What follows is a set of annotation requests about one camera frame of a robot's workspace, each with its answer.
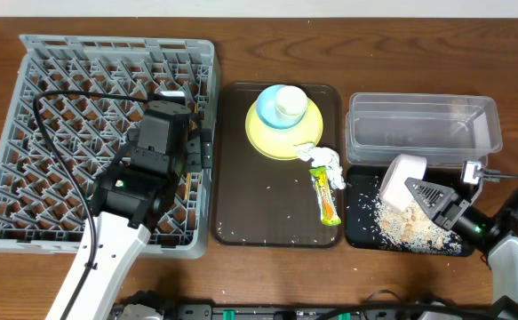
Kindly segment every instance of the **black tray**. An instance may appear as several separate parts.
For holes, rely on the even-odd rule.
[[[413,252],[406,245],[393,246],[389,242],[385,244],[380,234],[379,224],[374,220],[375,204],[371,199],[374,199],[379,192],[379,186],[386,171],[387,166],[381,165],[352,165],[347,171],[346,240],[355,248]],[[427,169],[423,180],[454,188],[460,195],[470,200],[475,192],[474,188],[460,184],[459,179],[459,171]],[[458,239],[453,236],[450,242],[458,242]],[[460,254],[452,254],[449,251],[449,244],[445,244],[438,253],[430,254],[467,257],[474,252],[474,247],[470,244],[461,241],[460,243],[462,244]]]
[[[341,240],[343,227],[321,223],[310,164],[298,159],[270,159],[247,139],[247,111],[270,85],[231,84],[221,91],[214,141],[211,234],[228,245],[332,247]],[[340,153],[343,131],[338,93],[327,85],[298,87],[322,112],[324,128],[319,145]],[[341,194],[334,194],[338,212],[343,212]]]

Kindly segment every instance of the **wooden table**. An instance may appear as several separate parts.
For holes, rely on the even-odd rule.
[[[504,149],[490,167],[518,173],[518,20],[0,19],[0,134],[25,49],[18,34],[202,38],[215,43],[222,85],[329,84],[344,115],[354,92],[486,95],[498,103]],[[493,214],[518,181],[487,185]],[[0,319],[43,318],[71,254],[0,254]],[[155,289],[218,304],[357,303],[378,289],[433,292],[460,304],[491,300],[491,273],[472,257],[218,245],[199,260],[139,259],[119,297]]]

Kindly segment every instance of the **white cup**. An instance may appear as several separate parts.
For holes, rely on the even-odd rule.
[[[276,93],[276,115],[297,124],[308,107],[308,97],[298,87],[286,85]]]

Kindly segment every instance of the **brown tray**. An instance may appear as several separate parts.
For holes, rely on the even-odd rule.
[[[247,139],[244,121],[251,104],[271,84],[231,84],[219,98],[213,164],[211,233],[221,244],[329,248],[343,236],[342,225],[326,227],[312,186],[310,165],[261,155]],[[342,154],[341,105],[327,85],[298,85],[323,117],[319,146]],[[343,221],[341,192],[336,197]]]

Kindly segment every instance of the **transparent plastic bin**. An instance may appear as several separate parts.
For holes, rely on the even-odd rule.
[[[503,143],[492,98],[440,94],[356,93],[346,125],[350,164],[388,163],[399,154],[431,166],[487,162]]]

